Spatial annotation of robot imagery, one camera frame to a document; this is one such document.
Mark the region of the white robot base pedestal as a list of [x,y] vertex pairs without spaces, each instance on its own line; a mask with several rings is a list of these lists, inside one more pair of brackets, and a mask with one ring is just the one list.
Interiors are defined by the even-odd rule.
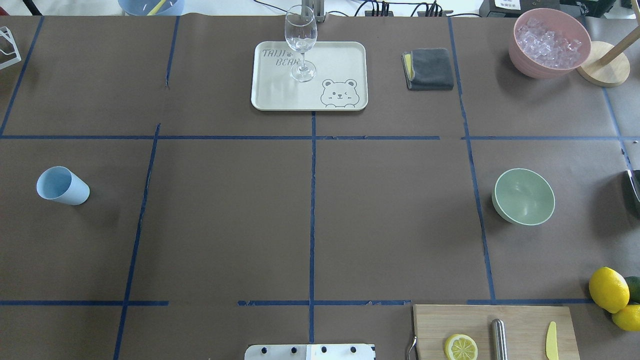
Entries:
[[375,360],[375,346],[366,343],[254,344],[245,360]]

